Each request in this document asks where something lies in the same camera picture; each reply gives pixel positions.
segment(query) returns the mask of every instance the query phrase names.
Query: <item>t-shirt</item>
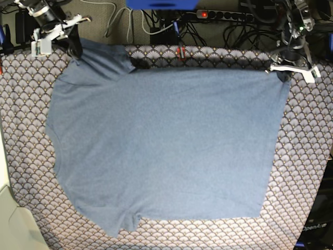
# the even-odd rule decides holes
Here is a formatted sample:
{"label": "t-shirt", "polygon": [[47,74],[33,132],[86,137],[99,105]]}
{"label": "t-shirt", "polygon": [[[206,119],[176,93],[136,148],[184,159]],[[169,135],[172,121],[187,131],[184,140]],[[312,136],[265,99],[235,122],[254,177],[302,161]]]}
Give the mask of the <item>t-shirt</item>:
{"label": "t-shirt", "polygon": [[260,215],[289,83],[254,70],[140,70],[123,46],[82,44],[46,126],[81,214],[111,236],[141,217]]}

